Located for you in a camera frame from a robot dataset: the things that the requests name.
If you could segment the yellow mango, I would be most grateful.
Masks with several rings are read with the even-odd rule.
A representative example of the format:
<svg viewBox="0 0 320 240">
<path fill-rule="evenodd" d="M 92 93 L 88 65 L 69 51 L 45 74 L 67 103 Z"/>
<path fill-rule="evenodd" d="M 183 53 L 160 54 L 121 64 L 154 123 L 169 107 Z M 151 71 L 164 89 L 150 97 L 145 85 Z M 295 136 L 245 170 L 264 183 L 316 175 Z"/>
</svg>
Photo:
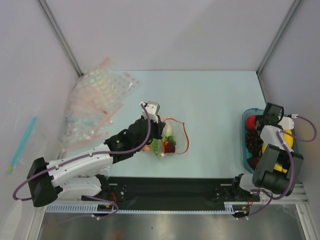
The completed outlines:
<svg viewBox="0 0 320 240">
<path fill-rule="evenodd" d="M 284 134 L 284 139 L 285 139 L 285 142 L 288 144 L 288 146 L 290 148 L 293 147 L 293 143 L 294 143 L 294 139 L 292 136 L 289 136 L 288 134 Z M 260 153 L 261 155 L 265 152 L 266 150 L 266 145 L 265 143 L 262 144 L 262 147 L 260 149 Z M 279 161 L 275 164 L 274 166 L 274 170 L 278 171 L 278 172 L 282 172 L 282 173 L 287 173 L 288 171 L 288 167 L 284 167 L 284 164 L 283 163 L 280 163 Z"/>
</svg>

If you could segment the orange red peach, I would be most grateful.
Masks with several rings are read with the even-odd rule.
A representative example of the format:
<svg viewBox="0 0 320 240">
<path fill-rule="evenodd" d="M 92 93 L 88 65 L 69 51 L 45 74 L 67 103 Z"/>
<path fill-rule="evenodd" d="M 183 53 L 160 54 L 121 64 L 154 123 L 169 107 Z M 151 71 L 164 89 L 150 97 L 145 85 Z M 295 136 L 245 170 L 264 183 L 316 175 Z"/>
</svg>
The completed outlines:
<svg viewBox="0 0 320 240">
<path fill-rule="evenodd" d="M 144 152 L 148 152 L 148 151 L 150 151 L 151 149 L 150 149 L 150 147 L 149 147 L 148 145 L 145 145 L 145 146 L 142 148 L 142 150 L 143 150 Z"/>
</svg>

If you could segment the teal plastic fruit bin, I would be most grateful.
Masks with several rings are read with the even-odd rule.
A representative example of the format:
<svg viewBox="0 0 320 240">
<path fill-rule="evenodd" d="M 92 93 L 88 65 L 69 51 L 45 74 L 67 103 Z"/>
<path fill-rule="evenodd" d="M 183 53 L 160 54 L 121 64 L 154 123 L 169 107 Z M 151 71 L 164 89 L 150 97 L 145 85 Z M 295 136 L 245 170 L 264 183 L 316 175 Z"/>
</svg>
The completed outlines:
<svg viewBox="0 0 320 240">
<path fill-rule="evenodd" d="M 246 129 L 245 127 L 245 120 L 252 115 L 257 115 L 257 116 L 262 116 L 263 115 L 264 110 L 259 109 L 259 108 L 250 108 L 247 109 L 243 114 L 242 114 L 242 159 L 243 159 L 243 164 L 246 170 L 248 170 L 250 173 L 253 173 L 254 170 L 248 165 L 247 159 L 251 158 L 251 157 L 262 157 L 261 155 L 261 151 L 259 153 L 250 153 L 246 147 L 246 140 L 245 140 L 245 135 L 246 133 L 249 131 Z M 284 130 L 286 133 L 293 135 L 294 134 L 294 129 L 292 130 Z M 263 141 L 263 143 L 267 146 L 270 142 L 265 142 L 263 139 L 261 139 Z M 289 147 L 291 148 L 294 152 L 298 152 L 298 147 L 297 147 L 297 143 L 293 138 L 293 146 Z"/>
</svg>

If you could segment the dark red apple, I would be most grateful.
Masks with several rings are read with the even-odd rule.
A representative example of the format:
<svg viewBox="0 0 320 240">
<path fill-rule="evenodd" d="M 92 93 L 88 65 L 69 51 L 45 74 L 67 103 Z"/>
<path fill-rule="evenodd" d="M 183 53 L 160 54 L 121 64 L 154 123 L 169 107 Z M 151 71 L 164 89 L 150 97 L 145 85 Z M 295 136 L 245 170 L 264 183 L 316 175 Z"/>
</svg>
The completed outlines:
<svg viewBox="0 0 320 240">
<path fill-rule="evenodd" d="M 250 157 L 247 159 L 247 163 L 253 170 L 255 170 L 260 162 L 260 159 L 260 157 Z"/>
</svg>

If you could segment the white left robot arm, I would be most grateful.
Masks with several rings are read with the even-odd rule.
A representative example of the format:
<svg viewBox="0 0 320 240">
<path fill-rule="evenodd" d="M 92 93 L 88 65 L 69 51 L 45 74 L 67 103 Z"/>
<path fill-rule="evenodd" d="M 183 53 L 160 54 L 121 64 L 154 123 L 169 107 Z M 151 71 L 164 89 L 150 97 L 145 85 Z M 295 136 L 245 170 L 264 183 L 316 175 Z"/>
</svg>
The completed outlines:
<svg viewBox="0 0 320 240">
<path fill-rule="evenodd" d="M 43 157 L 35 159 L 27 175 L 33 206 L 53 203 L 66 191 L 68 180 L 129 159 L 153 140 L 162 139 L 165 125 L 160 119 L 147 120 L 142 116 L 127 129 L 77 156 L 49 162 Z"/>
</svg>

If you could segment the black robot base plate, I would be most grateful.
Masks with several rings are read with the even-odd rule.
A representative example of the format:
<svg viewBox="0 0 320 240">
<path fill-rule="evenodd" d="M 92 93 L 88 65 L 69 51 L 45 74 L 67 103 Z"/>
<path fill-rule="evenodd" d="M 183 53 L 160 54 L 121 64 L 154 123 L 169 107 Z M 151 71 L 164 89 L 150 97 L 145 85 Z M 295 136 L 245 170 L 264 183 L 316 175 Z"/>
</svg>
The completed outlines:
<svg viewBox="0 0 320 240">
<path fill-rule="evenodd" d="M 93 197 L 114 200 L 125 209 L 209 210 L 225 202 L 246 202 L 250 193 L 233 178 L 98 178 L 101 190 Z"/>
</svg>

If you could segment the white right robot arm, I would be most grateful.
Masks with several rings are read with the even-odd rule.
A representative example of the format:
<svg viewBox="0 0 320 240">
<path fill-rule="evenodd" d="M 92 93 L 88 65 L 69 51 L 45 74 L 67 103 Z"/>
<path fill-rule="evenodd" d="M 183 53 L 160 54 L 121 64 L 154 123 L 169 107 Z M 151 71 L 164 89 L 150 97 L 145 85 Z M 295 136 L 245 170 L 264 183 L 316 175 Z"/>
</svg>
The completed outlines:
<svg viewBox="0 0 320 240">
<path fill-rule="evenodd" d="M 242 201 L 245 197 L 265 193 L 272 200 L 287 197 L 293 191 L 300 173 L 303 156 L 293 150 L 294 120 L 285 115 L 282 106 L 267 103 L 262 114 L 244 113 L 245 160 L 253 171 L 236 176 L 230 188 L 231 196 Z"/>
</svg>

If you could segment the wrinkled green fruit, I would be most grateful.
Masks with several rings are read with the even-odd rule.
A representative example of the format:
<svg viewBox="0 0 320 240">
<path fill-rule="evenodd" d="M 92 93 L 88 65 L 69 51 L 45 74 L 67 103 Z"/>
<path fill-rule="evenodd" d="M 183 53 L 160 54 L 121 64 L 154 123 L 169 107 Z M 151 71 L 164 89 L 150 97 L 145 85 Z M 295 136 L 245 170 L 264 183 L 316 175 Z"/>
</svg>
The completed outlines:
<svg viewBox="0 0 320 240">
<path fill-rule="evenodd" d="M 160 139 L 153 139 L 151 144 L 149 145 L 150 150 L 159 157 L 162 150 L 162 144 Z"/>
</svg>

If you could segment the white radish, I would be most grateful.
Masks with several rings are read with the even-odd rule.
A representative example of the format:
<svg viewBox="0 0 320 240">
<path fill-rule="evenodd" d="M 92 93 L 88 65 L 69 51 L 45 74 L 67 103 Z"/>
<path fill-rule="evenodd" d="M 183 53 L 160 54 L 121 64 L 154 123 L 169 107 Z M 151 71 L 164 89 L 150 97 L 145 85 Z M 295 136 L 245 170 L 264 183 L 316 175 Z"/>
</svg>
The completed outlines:
<svg viewBox="0 0 320 240">
<path fill-rule="evenodd" d="M 169 122 L 165 123 L 165 127 L 163 129 L 163 135 L 165 137 L 169 137 L 173 135 L 173 128 L 172 125 Z"/>
</svg>

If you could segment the green grape bunch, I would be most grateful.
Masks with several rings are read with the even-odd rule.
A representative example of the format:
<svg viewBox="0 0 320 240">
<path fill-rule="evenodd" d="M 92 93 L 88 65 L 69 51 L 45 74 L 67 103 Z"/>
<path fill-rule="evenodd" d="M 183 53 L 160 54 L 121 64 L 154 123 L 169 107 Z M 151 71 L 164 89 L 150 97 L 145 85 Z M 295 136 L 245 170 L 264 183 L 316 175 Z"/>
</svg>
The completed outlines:
<svg viewBox="0 0 320 240">
<path fill-rule="evenodd" d="M 164 138 L 164 144 L 167 144 L 167 143 L 172 143 L 174 146 L 177 144 L 172 135 L 166 136 Z"/>
</svg>

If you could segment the pile of clear zip bags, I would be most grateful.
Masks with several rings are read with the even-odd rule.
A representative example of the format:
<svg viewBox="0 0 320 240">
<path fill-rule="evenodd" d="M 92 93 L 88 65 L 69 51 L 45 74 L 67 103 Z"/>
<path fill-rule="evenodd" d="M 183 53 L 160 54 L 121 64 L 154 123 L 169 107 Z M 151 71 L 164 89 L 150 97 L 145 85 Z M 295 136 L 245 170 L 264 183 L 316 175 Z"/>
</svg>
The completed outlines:
<svg viewBox="0 0 320 240">
<path fill-rule="evenodd" d="M 142 85 L 133 74 L 115 70 L 109 57 L 78 78 L 64 112 L 66 127 L 59 157 L 103 142 L 124 100 Z"/>
</svg>

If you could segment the purple grape bunch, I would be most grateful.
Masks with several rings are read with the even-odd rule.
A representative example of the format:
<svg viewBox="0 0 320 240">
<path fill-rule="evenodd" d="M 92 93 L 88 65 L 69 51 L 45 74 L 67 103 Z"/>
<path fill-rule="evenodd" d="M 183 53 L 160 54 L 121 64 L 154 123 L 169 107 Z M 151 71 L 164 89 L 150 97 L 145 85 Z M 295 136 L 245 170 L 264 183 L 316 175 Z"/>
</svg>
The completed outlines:
<svg viewBox="0 0 320 240">
<path fill-rule="evenodd" d="M 250 153 L 259 153 L 262 145 L 263 141 L 256 130 L 250 130 L 245 134 L 245 146 Z"/>
</svg>

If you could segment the clear orange zip bag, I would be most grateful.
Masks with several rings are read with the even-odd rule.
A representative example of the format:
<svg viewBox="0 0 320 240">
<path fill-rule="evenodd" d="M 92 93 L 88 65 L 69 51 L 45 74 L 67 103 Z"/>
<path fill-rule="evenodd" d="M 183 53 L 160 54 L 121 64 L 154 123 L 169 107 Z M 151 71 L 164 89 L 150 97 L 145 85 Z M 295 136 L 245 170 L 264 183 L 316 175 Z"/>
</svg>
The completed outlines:
<svg viewBox="0 0 320 240">
<path fill-rule="evenodd" d="M 172 117 L 167 117 L 163 122 L 165 127 L 162 131 L 162 139 L 153 139 L 152 143 L 144 146 L 142 150 L 146 153 L 153 153 L 159 158 L 185 154 L 190 147 L 185 122 Z"/>
</svg>

